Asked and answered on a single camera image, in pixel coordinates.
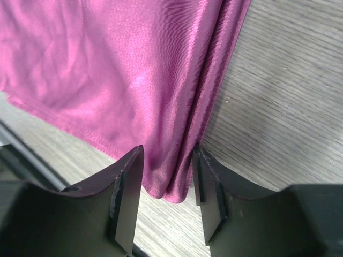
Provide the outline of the magenta satin napkin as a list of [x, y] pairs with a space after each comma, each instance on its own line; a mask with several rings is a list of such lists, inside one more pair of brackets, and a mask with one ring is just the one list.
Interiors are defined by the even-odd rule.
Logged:
[[184, 201], [249, 1], [1, 1], [8, 101], [119, 159], [142, 145], [142, 185]]

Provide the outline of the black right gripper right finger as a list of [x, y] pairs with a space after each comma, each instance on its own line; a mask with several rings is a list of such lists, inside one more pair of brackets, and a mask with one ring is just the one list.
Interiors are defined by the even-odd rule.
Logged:
[[193, 151], [192, 168], [212, 256], [342, 256], [342, 185], [272, 191], [200, 146]]

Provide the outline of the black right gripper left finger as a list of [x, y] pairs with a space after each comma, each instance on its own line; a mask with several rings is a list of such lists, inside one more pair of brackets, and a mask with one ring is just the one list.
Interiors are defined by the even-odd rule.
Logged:
[[144, 149], [55, 191], [1, 181], [1, 256], [133, 256]]

